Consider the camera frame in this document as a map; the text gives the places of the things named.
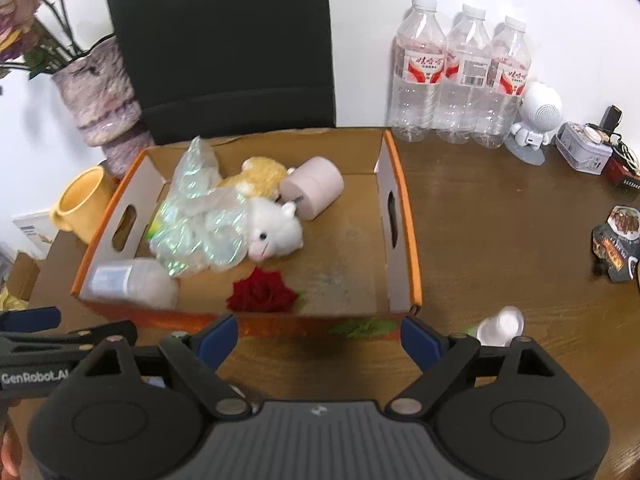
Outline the person's hand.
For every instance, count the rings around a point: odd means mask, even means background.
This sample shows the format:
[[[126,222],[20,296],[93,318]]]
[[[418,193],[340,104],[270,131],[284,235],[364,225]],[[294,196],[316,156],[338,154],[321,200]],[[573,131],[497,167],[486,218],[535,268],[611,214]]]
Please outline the person's hand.
[[[17,432],[8,419],[1,431],[1,479],[18,480],[23,449]]]

